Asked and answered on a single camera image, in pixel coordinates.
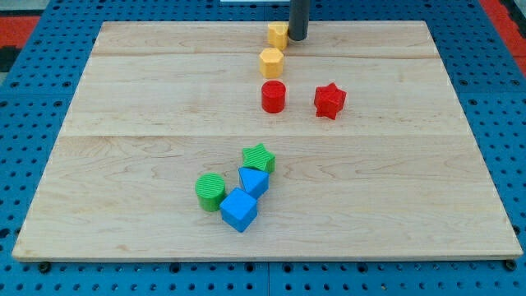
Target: black cylinder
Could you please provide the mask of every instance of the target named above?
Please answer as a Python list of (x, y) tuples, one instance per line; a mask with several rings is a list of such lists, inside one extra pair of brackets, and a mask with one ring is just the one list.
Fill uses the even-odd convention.
[(288, 18), (288, 37), (290, 39), (301, 41), (307, 37), (310, 8), (311, 0), (290, 0)]

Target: green star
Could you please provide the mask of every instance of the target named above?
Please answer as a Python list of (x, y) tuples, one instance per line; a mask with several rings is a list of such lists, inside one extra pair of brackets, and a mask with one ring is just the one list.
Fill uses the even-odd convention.
[(275, 158), (261, 143), (254, 148), (243, 148), (243, 167), (245, 168), (272, 173), (275, 168)]

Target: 3d printed block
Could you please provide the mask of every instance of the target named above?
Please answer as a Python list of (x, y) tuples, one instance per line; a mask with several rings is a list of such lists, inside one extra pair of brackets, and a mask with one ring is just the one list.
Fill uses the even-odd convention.
[(316, 116), (335, 120), (336, 114), (344, 108), (346, 95), (347, 93), (340, 90), (334, 82), (328, 86), (318, 86), (314, 98)]
[(243, 148), (243, 167), (249, 169), (259, 169), (267, 173), (274, 172), (275, 156), (266, 150), (263, 144), (258, 144), (253, 148)]
[(220, 207), (223, 220), (239, 232), (245, 231), (257, 216), (257, 201), (240, 188), (234, 188)]
[(260, 72), (265, 78), (278, 78), (283, 72), (284, 56), (279, 49), (263, 49)]
[(251, 197), (258, 199), (269, 189), (269, 173), (239, 168), (239, 185)]
[(261, 107), (268, 113), (279, 113), (285, 108), (287, 88), (281, 81), (267, 81), (261, 87)]
[(288, 23), (286, 21), (273, 21), (269, 23), (269, 44), (274, 45), (279, 50), (287, 48), (288, 43)]
[(223, 177), (216, 173), (205, 173), (196, 181), (196, 194), (203, 210), (217, 211), (226, 196)]

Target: yellow hexagonal prism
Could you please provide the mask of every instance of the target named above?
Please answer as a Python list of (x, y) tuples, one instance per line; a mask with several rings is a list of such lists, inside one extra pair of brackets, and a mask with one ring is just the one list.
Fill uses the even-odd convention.
[(287, 48), (288, 43), (288, 23), (286, 21), (273, 21), (269, 23), (269, 44), (274, 45), (279, 50)]
[(263, 49), (260, 53), (260, 72), (265, 78), (278, 78), (283, 72), (284, 56), (279, 49)]

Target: red star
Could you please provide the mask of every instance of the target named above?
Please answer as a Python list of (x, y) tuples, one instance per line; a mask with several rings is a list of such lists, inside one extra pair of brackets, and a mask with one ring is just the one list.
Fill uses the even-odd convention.
[(316, 116), (325, 116), (335, 120), (336, 114), (344, 108), (345, 96), (347, 93), (340, 90), (333, 82), (328, 86), (318, 86), (314, 105), (317, 108)]

